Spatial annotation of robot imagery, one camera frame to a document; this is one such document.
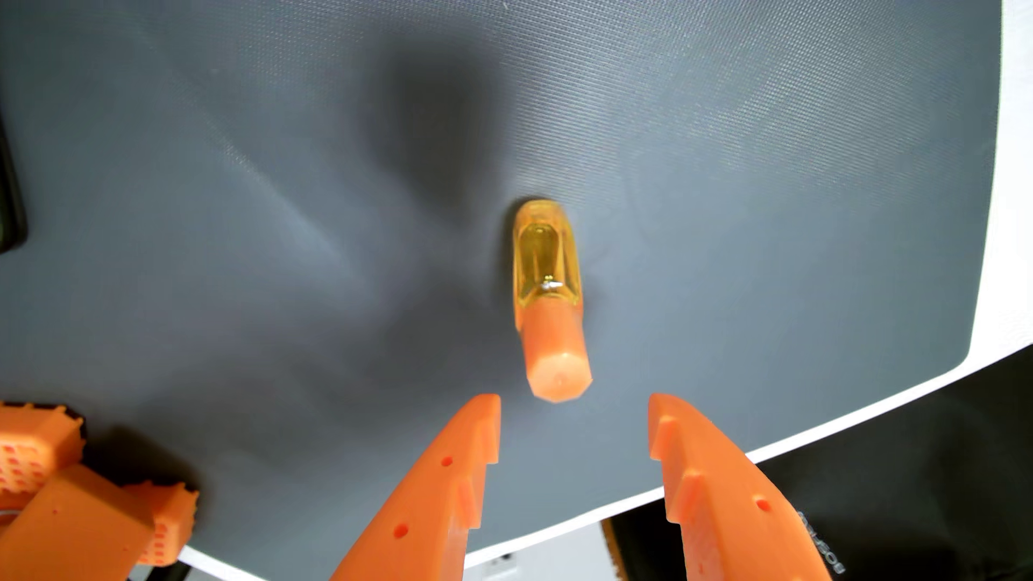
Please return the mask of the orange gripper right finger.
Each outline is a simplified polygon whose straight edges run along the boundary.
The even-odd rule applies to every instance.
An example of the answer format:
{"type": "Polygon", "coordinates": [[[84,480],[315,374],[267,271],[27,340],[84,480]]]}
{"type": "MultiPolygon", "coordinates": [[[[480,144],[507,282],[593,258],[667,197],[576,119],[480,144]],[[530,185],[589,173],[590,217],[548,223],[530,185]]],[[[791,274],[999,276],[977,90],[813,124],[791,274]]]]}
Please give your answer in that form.
{"type": "Polygon", "coordinates": [[[831,579],[797,510],[702,412],[653,394],[648,434],[687,580],[831,579]]]}

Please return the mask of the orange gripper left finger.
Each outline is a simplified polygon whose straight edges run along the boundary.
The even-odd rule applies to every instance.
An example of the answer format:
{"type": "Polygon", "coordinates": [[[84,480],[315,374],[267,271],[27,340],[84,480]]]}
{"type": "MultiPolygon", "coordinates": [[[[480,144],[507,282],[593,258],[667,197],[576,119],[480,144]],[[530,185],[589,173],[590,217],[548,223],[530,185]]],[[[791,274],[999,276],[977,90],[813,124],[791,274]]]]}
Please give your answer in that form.
{"type": "Polygon", "coordinates": [[[482,525],[486,469],[497,463],[501,397],[470,399],[394,488],[331,580],[462,580],[482,525]]]}

